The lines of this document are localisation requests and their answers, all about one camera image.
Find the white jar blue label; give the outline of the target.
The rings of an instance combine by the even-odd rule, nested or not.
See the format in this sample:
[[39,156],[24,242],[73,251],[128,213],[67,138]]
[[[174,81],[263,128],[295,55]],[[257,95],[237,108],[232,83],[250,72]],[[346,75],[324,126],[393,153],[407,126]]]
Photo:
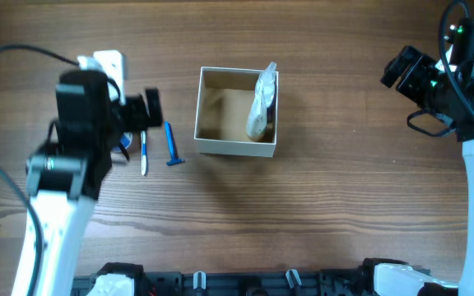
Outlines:
[[[129,149],[132,142],[133,142],[133,134],[131,132],[125,132],[122,135],[122,137],[120,138],[120,144],[125,148],[125,150]],[[120,153],[121,150],[118,146],[116,146],[112,149],[112,152],[113,153]]]

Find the white floral squeeze tube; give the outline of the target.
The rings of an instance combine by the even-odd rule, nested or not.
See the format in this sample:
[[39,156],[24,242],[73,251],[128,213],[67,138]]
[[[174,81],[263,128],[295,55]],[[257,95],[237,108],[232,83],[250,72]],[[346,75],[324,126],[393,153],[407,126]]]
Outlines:
[[255,86],[254,99],[246,124],[246,134],[251,141],[260,141],[267,129],[267,103],[261,77]]

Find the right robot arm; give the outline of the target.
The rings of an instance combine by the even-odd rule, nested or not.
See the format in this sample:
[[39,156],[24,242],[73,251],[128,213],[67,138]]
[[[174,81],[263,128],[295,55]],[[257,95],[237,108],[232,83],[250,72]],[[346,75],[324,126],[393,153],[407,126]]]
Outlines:
[[378,295],[474,295],[474,122],[450,84],[455,79],[474,112],[474,18],[464,17],[450,28],[445,38],[449,72],[442,62],[406,46],[384,69],[381,83],[413,101],[418,111],[439,120],[446,128],[436,137],[455,133],[462,143],[467,173],[467,249],[460,280],[436,279],[415,271],[405,263],[379,263],[374,268],[374,292]]

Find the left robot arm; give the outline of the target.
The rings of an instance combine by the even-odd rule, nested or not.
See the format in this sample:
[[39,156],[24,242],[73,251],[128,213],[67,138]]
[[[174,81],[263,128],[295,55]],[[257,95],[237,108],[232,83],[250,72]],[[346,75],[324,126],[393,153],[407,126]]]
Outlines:
[[58,116],[48,130],[57,139],[45,139],[26,161],[30,209],[12,294],[70,294],[112,150],[127,151],[124,133],[162,125],[156,88],[125,99],[121,93],[104,72],[72,70],[59,77]]

